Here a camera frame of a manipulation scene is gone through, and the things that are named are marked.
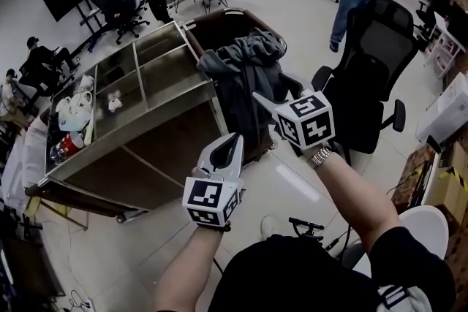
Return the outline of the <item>black metal stand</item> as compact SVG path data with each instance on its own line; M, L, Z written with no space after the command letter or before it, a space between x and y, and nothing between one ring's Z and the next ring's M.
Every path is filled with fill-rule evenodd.
M324 226L315 224L312 222L300 220L298 218L289 217L288 221L292 224L294 232L299 237L308 237L312 240L316 240L317 242L321 242L323 240L322 235L316 235L316 231L323 231Z

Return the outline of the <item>metal housekeeping cart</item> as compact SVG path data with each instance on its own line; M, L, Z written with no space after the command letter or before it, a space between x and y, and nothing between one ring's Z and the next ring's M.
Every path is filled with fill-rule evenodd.
M230 45L253 28L270 26L245 9L221 9L179 26L169 23L136 39L90 69L92 138L55 165L61 142L56 108L50 110L45 176L30 197L124 222L181 197L202 149L230 133L215 82L197 68L206 50ZM114 113L108 102L118 98Z

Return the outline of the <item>metal wristwatch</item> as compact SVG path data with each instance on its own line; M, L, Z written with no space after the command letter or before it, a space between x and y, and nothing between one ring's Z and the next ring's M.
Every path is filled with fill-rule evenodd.
M304 152L304 155L312 163L312 167L316 169L320 167L332 153L332 147L325 142L309 148Z

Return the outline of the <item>wooden stool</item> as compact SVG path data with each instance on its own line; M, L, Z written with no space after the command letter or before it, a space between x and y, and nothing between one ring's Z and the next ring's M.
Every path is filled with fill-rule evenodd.
M70 216L70 213L72 212L72 208L67 207L65 205L60 205L58 203L50 203L49 201L46 201L41 197L29 197L24 214L29 218L36 219L36 215L39 212L40 208L49 210L51 213L54 213L58 217L66 220L68 223L74 224L75 226L79 227L83 231L88 230L88 221L89 221L88 213L86 213L86 216L85 216L85 219L86 219L85 223L80 222Z

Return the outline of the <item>clear plastic bottle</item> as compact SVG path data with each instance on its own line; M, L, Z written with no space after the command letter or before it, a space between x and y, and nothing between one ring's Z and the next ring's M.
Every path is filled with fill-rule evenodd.
M62 148L61 144L54 145L49 152L49 159L55 165L60 165L67 158L67 152Z

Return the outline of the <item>cardboard box with yellow tape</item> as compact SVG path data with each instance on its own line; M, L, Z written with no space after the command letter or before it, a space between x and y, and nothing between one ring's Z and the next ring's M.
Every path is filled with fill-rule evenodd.
M458 142L441 153L424 205L438 208L452 227L461 226L468 206L468 153Z

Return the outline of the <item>dark brown cabinet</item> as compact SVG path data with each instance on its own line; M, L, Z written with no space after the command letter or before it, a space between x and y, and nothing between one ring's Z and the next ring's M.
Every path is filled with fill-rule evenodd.
M38 230L31 230L27 240L0 227L0 265L3 260L10 271L7 280L22 299L46 303L65 295Z

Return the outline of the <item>person's right forearm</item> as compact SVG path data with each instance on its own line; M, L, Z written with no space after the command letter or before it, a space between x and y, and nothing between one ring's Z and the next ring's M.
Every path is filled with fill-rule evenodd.
M339 154L333 152L314 170L342 217L358 234L366 253L385 232L401 226L389 197L364 180Z

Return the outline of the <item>patterned brown box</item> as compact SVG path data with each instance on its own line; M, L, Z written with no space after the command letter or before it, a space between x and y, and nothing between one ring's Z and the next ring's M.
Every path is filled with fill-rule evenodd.
M398 183L387 193L398 214L422 204L436 155L427 144L409 155Z

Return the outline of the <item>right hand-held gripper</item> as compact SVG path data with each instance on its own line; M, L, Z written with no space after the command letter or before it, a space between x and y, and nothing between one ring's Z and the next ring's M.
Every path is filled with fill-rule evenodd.
M294 77L279 74L282 85L296 100L273 102L254 91L253 99L272 117L278 118L283 137L306 150L335 137L331 103L321 91L302 96L303 85Z

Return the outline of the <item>person's left white shoe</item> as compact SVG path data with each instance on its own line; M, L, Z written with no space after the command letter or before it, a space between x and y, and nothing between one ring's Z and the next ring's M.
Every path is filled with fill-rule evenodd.
M278 233L277 223L274 217L264 216L260 222L261 240L265 241L273 235L277 235Z

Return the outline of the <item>person's black t-shirt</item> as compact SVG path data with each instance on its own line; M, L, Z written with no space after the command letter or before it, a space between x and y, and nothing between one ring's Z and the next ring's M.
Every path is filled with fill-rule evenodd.
M367 277L310 238L272 235L231 259L208 312L377 312L385 286L419 288L433 312L453 307L450 268L406 228L381 235L369 261Z

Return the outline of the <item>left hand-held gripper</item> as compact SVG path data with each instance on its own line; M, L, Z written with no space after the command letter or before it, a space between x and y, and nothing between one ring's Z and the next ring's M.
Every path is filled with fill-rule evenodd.
M198 167L207 176L187 177L182 200L192 222L213 229L224 229L229 224L242 202L243 160L244 137L238 132L223 135L202 150Z

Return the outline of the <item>person's left forearm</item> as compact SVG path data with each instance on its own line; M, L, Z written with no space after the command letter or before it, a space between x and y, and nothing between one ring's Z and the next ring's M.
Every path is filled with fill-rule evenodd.
M196 228L157 281L154 312L195 312L222 236L219 230Z

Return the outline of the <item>person's grey chest harness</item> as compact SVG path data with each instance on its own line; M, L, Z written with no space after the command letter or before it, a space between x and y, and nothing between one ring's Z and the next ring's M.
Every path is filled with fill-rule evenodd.
M389 285L378 290L380 303L376 312L432 312L429 299L416 286Z

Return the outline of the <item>large black mesh office chair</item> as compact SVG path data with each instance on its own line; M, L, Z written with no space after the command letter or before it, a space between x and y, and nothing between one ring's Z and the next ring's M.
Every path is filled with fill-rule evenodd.
M375 152L380 132L388 126L402 132L406 121L403 101L394 102L384 118L384 104L405 68L416 56L412 14L394 0L371 0L347 16L343 55L337 67L322 66L312 87L331 103L335 135L346 160L350 152Z

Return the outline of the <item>white box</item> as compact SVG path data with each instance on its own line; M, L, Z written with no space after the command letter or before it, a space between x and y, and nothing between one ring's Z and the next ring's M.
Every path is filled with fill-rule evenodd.
M459 72L418 121L416 139L444 142L468 121L468 77Z

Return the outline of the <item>white shelf rack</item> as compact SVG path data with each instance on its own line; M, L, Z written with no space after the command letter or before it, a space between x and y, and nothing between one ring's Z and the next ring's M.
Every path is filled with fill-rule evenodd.
M430 66L438 80L441 80L453 67L456 57L466 52L466 48L448 31L447 22L438 13L436 23L429 34L424 65Z

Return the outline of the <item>white power strip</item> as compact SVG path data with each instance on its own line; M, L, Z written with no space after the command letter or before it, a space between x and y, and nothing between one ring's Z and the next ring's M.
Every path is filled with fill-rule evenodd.
M73 312L74 310L81 310L82 312L91 312L91 303L88 300L84 300L76 290L72 290L70 292L69 304L69 312Z

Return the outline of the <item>white plastic bag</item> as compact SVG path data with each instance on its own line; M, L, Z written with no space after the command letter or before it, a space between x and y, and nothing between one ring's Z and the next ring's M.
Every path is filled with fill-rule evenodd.
M24 213L30 197L26 189L45 176L45 150L48 127L37 117L23 135L18 135L2 174L1 197L4 204Z

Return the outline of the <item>dark grey cloth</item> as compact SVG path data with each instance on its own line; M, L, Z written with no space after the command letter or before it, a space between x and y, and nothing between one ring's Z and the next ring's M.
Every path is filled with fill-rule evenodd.
M272 115L253 98L258 92L272 102L286 99L279 60L286 47L272 31L253 28L245 37L206 50L197 68L215 82L216 95L230 133L244 137L244 164L258 161L273 145Z

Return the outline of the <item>red cup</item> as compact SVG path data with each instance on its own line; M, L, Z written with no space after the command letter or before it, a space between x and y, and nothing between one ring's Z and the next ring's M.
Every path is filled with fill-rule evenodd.
M67 135L62 138L60 144L65 153L69 155L77 153L85 146L80 132L67 133Z

